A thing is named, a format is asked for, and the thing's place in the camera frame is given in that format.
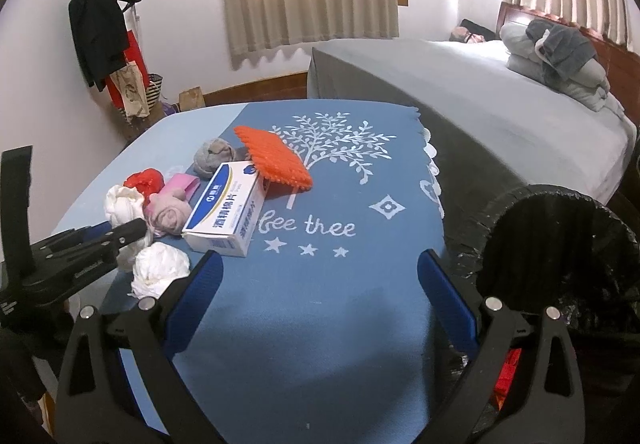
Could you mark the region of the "pink cloth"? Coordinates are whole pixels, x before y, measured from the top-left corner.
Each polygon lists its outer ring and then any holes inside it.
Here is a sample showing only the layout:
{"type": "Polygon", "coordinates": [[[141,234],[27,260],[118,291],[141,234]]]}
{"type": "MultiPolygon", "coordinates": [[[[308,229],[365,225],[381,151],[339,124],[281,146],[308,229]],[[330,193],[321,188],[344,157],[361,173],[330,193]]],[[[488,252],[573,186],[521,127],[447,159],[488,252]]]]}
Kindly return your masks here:
{"type": "Polygon", "coordinates": [[[191,212],[186,191],[172,189],[166,193],[152,194],[145,216],[155,236],[179,236],[191,212]]]}

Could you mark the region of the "red plastic bag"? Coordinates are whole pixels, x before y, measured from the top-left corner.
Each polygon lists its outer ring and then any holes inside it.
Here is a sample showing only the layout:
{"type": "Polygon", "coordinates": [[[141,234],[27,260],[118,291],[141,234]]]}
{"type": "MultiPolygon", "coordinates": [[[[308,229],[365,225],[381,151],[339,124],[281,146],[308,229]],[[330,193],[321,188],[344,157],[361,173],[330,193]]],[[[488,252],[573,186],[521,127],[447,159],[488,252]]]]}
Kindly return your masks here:
{"type": "Polygon", "coordinates": [[[160,193],[163,189],[165,180],[160,171],[154,168],[148,168],[133,173],[122,185],[128,187],[128,189],[138,191],[144,198],[144,204],[147,205],[149,204],[151,195],[160,193]]]}

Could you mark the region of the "white blue medicine box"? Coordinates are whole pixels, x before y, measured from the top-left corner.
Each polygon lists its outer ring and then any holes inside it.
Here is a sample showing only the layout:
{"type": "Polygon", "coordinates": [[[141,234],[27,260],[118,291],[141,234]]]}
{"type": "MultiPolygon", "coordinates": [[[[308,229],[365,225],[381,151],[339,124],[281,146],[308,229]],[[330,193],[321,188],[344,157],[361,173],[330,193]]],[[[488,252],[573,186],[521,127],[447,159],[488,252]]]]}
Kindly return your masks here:
{"type": "Polygon", "coordinates": [[[182,238],[197,253],[246,257],[268,189],[251,161],[221,164],[186,221],[182,238]]]}

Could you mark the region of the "orange bubble wrap sheet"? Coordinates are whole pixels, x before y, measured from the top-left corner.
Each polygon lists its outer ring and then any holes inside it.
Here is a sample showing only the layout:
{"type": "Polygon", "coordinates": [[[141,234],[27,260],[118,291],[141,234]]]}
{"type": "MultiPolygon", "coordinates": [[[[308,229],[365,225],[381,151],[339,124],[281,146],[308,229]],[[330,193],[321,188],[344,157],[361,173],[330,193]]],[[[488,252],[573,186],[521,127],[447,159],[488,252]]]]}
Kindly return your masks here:
{"type": "Polygon", "coordinates": [[[237,126],[235,135],[247,148],[258,172],[268,181],[308,191],[314,181],[302,160],[272,132],[237,126]]]}

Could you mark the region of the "black-lined trash bin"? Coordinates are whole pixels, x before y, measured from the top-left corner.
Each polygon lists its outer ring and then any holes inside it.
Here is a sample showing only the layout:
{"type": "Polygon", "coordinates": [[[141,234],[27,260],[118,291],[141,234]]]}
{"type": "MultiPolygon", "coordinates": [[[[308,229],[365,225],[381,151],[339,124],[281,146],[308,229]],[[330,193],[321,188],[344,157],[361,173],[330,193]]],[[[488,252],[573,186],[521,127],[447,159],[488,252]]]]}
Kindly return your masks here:
{"type": "Polygon", "coordinates": [[[562,186],[506,192],[465,224],[451,270],[524,313],[561,312],[577,354],[589,443],[639,439],[639,242],[562,186]]]}

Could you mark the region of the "white crumpled paper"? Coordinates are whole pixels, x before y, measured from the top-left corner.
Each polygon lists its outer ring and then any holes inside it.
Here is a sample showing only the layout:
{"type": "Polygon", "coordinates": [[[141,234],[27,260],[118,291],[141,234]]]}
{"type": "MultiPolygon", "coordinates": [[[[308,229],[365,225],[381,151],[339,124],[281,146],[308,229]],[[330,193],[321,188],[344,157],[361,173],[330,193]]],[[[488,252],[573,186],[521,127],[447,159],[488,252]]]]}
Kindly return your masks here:
{"type": "Polygon", "coordinates": [[[130,295],[136,299],[158,299],[173,281],[183,279],[190,272],[190,259],[184,251],[155,242],[134,259],[130,295]]]}

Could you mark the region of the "grey rolled sock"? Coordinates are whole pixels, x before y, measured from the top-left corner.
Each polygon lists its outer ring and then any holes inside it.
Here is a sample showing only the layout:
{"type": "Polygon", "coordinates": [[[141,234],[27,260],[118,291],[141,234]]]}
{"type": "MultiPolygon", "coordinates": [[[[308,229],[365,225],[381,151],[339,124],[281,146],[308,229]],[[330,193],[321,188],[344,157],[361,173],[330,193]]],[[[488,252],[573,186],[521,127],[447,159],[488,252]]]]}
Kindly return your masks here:
{"type": "Polygon", "coordinates": [[[193,156],[193,171],[202,179],[210,179],[221,164],[236,160],[236,151],[224,139],[205,142],[193,156]]]}

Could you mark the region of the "striped basket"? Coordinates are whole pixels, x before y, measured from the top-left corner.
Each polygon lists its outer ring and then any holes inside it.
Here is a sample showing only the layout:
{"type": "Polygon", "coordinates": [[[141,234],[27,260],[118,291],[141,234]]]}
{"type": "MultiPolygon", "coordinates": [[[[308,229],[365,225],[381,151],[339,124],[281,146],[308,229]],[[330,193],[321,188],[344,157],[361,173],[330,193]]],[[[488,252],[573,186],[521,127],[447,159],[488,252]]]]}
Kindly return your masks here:
{"type": "Polygon", "coordinates": [[[149,86],[146,87],[146,103],[149,105],[149,110],[153,111],[158,101],[160,100],[160,93],[162,92],[163,77],[159,74],[149,74],[149,86]]]}

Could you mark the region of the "beige tote bag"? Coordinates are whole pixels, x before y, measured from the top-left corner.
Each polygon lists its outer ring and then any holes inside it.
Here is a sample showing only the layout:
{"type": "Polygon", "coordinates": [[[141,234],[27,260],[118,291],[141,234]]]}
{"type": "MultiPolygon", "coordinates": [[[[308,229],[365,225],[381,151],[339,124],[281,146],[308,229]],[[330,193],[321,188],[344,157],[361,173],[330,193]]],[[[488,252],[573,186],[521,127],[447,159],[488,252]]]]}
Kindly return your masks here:
{"type": "Polygon", "coordinates": [[[122,109],[128,120],[143,119],[150,115],[142,73],[136,63],[128,62],[125,67],[112,73],[110,78],[120,94],[122,109]]]}

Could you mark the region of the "brown paper bag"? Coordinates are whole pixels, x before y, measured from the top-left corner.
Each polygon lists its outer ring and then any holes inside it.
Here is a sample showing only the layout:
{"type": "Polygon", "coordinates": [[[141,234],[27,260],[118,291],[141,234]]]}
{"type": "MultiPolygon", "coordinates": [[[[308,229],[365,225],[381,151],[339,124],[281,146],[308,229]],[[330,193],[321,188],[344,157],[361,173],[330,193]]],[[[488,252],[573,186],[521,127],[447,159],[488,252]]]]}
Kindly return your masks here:
{"type": "Polygon", "coordinates": [[[188,112],[197,110],[198,108],[205,108],[206,102],[202,89],[200,87],[194,87],[188,90],[181,91],[178,97],[178,105],[181,112],[188,112]]]}

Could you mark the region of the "red hanging bag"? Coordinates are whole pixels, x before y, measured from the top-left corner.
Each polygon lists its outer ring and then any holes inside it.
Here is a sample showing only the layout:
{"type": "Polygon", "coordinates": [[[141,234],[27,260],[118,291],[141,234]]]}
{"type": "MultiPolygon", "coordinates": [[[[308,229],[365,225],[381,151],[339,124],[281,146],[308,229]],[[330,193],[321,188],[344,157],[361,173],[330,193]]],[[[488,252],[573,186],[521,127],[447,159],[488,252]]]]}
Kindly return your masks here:
{"type": "Polygon", "coordinates": [[[126,118],[145,118],[150,115],[150,105],[146,97],[150,77],[132,30],[128,30],[127,39],[128,48],[122,53],[125,65],[105,79],[106,89],[115,108],[126,118]]]}

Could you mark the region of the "blue tree-print tablecloth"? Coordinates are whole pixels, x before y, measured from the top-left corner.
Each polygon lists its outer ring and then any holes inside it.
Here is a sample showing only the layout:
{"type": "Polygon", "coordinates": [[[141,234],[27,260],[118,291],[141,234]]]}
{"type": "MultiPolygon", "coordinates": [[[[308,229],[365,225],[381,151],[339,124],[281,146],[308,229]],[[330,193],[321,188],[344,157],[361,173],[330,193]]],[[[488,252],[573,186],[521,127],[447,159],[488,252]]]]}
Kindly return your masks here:
{"type": "Polygon", "coordinates": [[[161,120],[81,193],[61,229],[104,220],[107,190],[190,166],[234,128],[280,133],[314,185],[273,185],[243,258],[175,365],[231,443],[410,443],[431,398],[434,317],[422,251],[444,228],[431,146],[412,106],[347,100],[219,105],[161,120]]]}

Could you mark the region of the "grey bed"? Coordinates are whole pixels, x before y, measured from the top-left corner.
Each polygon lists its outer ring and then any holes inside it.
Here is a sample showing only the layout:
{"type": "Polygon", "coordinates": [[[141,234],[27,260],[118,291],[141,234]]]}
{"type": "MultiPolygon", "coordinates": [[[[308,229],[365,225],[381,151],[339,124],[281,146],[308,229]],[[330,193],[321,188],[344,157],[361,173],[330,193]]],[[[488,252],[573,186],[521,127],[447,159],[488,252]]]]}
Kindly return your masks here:
{"type": "Polygon", "coordinates": [[[607,203],[623,179],[637,127],[614,105],[593,112],[509,70],[500,41],[330,40],[312,49],[311,98],[414,106],[436,149],[445,237],[529,184],[607,203]]]}

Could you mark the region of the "grey folded duvet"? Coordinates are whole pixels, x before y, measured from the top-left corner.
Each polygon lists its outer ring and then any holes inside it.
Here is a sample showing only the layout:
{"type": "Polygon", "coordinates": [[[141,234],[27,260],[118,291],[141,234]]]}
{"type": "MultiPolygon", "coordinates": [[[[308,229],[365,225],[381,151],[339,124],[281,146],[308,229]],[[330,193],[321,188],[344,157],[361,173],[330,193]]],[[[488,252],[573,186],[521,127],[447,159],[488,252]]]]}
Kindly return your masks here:
{"type": "Polygon", "coordinates": [[[501,27],[500,38],[510,53],[506,66],[511,71],[566,94],[592,112],[606,108],[626,117],[596,48],[578,28],[543,19],[527,25],[509,22],[501,27]]]}

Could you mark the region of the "black bag behind bed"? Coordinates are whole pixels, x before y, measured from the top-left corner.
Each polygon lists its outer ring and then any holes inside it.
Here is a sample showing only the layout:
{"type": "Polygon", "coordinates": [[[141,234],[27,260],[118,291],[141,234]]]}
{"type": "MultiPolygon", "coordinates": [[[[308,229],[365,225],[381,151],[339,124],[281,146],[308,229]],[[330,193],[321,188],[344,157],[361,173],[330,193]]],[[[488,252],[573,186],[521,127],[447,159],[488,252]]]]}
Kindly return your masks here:
{"type": "Polygon", "coordinates": [[[499,35],[487,27],[481,26],[468,19],[463,19],[449,35],[450,41],[462,44],[479,44],[480,42],[498,40],[499,35]]]}

